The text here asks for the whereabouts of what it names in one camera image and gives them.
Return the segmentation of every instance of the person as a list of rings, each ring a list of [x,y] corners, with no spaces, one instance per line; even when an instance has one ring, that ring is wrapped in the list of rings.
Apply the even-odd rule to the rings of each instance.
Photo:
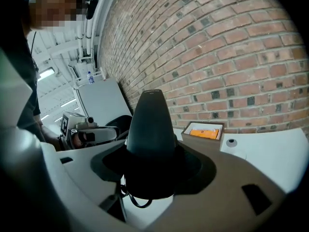
[[[57,138],[59,135],[50,131],[41,121],[37,95],[38,68],[26,38],[32,30],[56,27],[63,21],[75,20],[77,15],[85,12],[86,0],[7,0],[3,4],[9,10],[5,13],[1,48],[32,89],[17,126],[30,131],[41,142],[50,143],[56,151],[60,151],[63,145]]]

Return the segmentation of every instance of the brick wall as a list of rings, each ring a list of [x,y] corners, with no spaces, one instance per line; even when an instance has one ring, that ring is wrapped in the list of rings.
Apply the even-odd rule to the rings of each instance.
[[[133,109],[161,89],[175,127],[309,132],[307,56],[277,0],[116,0],[99,54]]]

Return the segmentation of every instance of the black shirt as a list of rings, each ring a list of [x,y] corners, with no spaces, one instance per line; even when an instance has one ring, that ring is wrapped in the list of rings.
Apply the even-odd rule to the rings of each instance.
[[[2,31],[1,48],[19,75],[32,89],[32,94],[19,118],[17,126],[30,131],[41,142],[44,142],[40,126],[34,119],[34,116],[40,114],[37,95],[37,66],[31,56],[21,24],[21,14],[27,8],[28,2],[27,0],[11,0],[12,2],[14,2],[12,8],[15,9],[7,12],[6,25]]]

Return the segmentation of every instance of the person's arm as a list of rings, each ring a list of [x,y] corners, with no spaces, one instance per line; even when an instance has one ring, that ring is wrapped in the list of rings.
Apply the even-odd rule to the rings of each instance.
[[[55,134],[50,129],[48,129],[45,125],[43,125],[40,115],[34,116],[34,119],[40,126],[41,133],[43,134],[45,141],[49,144],[52,144],[55,147],[56,151],[61,151],[59,139],[57,139],[59,135]]]

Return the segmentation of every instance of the fluorescent light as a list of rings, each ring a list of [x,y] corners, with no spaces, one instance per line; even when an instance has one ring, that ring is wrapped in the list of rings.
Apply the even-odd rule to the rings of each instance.
[[[41,118],[41,120],[43,120],[43,119],[47,118],[48,116],[49,116],[49,114],[48,114],[48,115],[45,115],[43,118]]]
[[[53,68],[48,68],[47,70],[40,73],[40,78],[38,79],[38,82],[41,81],[42,79],[54,74],[54,73],[55,73],[55,71],[54,71]]]
[[[57,121],[58,121],[58,120],[60,120],[60,119],[62,119],[62,117],[60,117],[60,118],[56,119],[54,122],[57,122]]]
[[[73,101],[76,101],[76,99],[74,99],[74,100],[72,100],[72,101],[68,101],[67,103],[64,103],[63,105],[61,105],[61,107],[64,107],[64,106],[66,106],[66,105],[72,103]]]

